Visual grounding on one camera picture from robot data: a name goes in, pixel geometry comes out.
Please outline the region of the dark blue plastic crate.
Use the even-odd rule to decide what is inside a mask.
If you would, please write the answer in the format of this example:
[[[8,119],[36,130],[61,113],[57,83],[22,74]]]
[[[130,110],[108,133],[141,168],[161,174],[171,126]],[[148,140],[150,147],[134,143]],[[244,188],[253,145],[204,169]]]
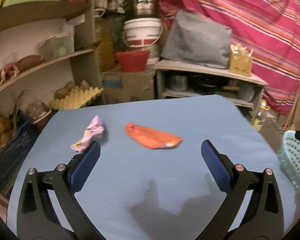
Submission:
[[[38,132],[29,120],[21,120],[17,124],[16,135],[0,150],[0,191],[12,180],[13,170],[21,167],[38,138]]]

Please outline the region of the white plastic bucket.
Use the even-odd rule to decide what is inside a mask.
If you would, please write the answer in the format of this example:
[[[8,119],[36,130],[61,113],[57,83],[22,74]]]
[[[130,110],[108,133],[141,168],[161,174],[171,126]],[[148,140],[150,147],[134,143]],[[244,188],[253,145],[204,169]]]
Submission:
[[[159,18],[136,18],[124,23],[122,39],[130,48],[148,47],[160,39],[162,31]]]

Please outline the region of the cardboard box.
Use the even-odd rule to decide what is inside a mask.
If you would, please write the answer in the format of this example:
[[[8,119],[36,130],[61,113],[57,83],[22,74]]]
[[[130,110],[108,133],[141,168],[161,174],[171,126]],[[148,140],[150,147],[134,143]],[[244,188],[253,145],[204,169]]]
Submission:
[[[101,75],[106,104],[155,99],[154,68],[126,73],[117,66]]]

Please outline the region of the yellow utensil holder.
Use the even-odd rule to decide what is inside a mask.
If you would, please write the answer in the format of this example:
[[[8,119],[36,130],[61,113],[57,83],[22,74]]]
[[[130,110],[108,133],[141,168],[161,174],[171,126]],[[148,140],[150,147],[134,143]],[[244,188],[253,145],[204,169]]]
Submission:
[[[240,43],[231,44],[229,71],[234,74],[251,77],[254,49],[248,49]]]

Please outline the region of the yellow oil bottle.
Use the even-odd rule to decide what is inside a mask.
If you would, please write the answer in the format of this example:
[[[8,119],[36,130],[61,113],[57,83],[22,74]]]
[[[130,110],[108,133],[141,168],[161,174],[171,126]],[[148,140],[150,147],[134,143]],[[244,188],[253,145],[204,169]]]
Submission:
[[[97,16],[95,16],[95,35],[99,43],[96,51],[100,72],[112,70],[115,68],[115,57],[111,29],[103,18]]]

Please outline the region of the striped red cloth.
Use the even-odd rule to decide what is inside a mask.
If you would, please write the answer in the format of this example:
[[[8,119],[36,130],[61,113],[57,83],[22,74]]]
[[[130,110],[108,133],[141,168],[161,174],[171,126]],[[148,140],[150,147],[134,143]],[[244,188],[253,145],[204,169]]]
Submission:
[[[168,26],[179,10],[231,28],[232,43],[253,51],[253,73],[267,82],[267,103],[290,113],[300,83],[300,0],[159,0]]]

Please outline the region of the pink candy wrapper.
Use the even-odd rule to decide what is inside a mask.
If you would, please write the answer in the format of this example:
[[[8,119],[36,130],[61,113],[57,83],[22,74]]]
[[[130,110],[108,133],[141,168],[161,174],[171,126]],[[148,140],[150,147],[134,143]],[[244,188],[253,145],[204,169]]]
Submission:
[[[103,136],[105,127],[99,116],[96,115],[90,122],[89,126],[85,129],[83,137],[72,144],[70,148],[76,152],[83,152],[93,139],[100,139]]]

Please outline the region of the yellow egg tray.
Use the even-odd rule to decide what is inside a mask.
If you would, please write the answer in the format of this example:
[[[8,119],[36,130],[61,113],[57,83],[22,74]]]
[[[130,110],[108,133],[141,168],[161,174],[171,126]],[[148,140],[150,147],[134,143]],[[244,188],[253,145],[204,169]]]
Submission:
[[[103,88],[90,87],[82,90],[79,87],[73,88],[70,93],[63,99],[52,99],[48,106],[55,110],[79,109],[89,106],[103,92]]]

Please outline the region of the blue table cloth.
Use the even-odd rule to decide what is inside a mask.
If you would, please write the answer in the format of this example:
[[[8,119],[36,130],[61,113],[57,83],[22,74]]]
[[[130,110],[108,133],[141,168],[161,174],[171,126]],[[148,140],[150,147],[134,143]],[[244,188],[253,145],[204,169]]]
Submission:
[[[8,226],[16,230],[17,208],[28,169],[49,171],[68,163],[96,115],[106,132],[101,156],[76,198],[107,239],[195,239],[222,204],[221,192],[200,152],[208,139],[247,170],[274,171],[285,228],[300,214],[296,192],[262,135],[228,100],[218,95],[121,103],[58,112],[26,157],[8,206]],[[125,133],[136,124],[175,134],[175,148],[150,150]]]

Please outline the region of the orange snack packet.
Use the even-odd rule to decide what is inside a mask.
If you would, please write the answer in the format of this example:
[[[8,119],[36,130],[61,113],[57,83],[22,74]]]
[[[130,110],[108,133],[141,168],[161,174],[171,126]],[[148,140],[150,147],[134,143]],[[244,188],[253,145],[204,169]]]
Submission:
[[[125,133],[143,147],[150,150],[169,149],[177,147],[182,137],[133,123],[127,124]]]

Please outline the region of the clear bottle on floor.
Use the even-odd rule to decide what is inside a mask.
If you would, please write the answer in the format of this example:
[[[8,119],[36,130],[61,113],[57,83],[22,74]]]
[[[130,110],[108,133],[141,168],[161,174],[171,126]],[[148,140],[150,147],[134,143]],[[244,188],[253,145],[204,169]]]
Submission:
[[[257,115],[253,122],[253,127],[258,132],[260,132],[262,127],[264,126],[267,117],[267,112],[269,111],[269,109],[270,107],[267,105],[267,101],[261,100],[259,108],[257,110]]]

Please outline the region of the steel cooking pot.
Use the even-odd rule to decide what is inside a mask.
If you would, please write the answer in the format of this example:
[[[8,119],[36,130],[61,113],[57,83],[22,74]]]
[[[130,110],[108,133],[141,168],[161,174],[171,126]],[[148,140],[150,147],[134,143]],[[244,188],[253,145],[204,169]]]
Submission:
[[[159,18],[158,0],[124,0],[126,20],[136,18]]]

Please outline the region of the grey low shelf unit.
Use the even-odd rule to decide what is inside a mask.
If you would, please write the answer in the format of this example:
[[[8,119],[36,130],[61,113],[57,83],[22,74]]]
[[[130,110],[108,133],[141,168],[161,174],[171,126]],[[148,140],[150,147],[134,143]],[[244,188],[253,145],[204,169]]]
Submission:
[[[256,111],[268,85],[259,76],[238,75],[227,69],[216,69],[184,62],[161,60],[154,68],[157,74],[158,98],[189,98],[220,95],[239,108],[253,123]]]

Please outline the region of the grey fabric cover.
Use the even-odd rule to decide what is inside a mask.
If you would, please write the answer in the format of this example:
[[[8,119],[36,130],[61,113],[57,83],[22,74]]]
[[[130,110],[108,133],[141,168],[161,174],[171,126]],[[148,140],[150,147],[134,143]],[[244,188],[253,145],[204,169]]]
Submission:
[[[228,69],[232,29],[180,11],[176,14],[161,56],[167,60]]]

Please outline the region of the wooden wall shelf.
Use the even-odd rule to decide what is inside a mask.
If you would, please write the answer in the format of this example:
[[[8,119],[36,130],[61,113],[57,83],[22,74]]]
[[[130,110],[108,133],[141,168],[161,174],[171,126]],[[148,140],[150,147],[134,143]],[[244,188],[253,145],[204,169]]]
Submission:
[[[95,43],[94,0],[31,2],[0,9],[0,68],[10,59],[36,54],[38,44],[61,33],[65,22],[77,16],[84,16],[85,22],[74,28],[74,53],[33,67],[0,85],[1,114],[12,110],[21,92],[24,105],[36,99],[47,103],[55,90],[70,81],[79,85],[85,80],[93,87],[101,87],[101,78]]]

